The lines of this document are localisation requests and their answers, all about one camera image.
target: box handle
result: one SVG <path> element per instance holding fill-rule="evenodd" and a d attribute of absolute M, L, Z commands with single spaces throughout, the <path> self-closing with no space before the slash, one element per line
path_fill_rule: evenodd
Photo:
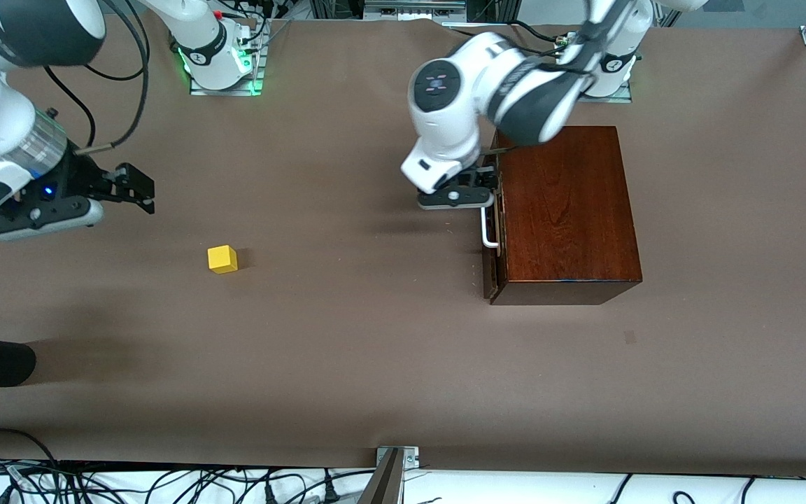
<path fill-rule="evenodd" d="M 486 246 L 487 249 L 498 249 L 500 244 L 496 241 L 490 241 L 490 238 L 487 237 L 487 207 L 481 207 L 481 239 L 483 240 L 483 245 Z"/>

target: brown wooden box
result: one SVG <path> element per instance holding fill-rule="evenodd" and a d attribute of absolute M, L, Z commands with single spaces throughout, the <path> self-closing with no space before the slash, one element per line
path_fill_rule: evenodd
<path fill-rule="evenodd" d="M 511 142 L 498 134 L 495 146 Z M 499 305 L 598 305 L 642 281 L 614 127 L 566 127 L 497 156 L 484 297 Z"/>

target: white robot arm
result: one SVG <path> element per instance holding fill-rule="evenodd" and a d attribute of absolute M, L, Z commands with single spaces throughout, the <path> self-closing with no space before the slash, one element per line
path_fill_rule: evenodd
<path fill-rule="evenodd" d="M 420 66 L 409 84 L 409 111 L 419 138 L 401 166 L 419 190 L 419 204 L 425 209 L 493 204 L 495 178 L 476 166 L 479 116 L 515 144 L 549 141 L 582 92 L 607 96 L 626 79 L 651 23 L 649 2 L 591 2 L 589 19 L 559 64 L 526 57 L 509 39 L 484 32 L 448 57 Z M 668 4 L 691 10 L 704 2 Z"/>
<path fill-rule="evenodd" d="M 239 55 L 247 27 L 218 18 L 205 0 L 143 2 L 173 32 L 200 86 L 224 89 L 250 73 Z M 131 201 L 153 214 L 150 178 L 126 163 L 106 172 L 75 154 L 54 118 L 4 80 L 16 67 L 87 64 L 105 34 L 96 0 L 0 0 L 0 239 L 98 223 L 98 200 Z"/>

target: yellow cube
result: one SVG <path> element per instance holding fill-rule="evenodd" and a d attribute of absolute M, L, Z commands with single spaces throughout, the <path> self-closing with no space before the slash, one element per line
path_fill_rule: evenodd
<path fill-rule="evenodd" d="M 207 249 L 207 264 L 212 272 L 218 274 L 238 271 L 238 255 L 231 246 L 214 246 Z"/>

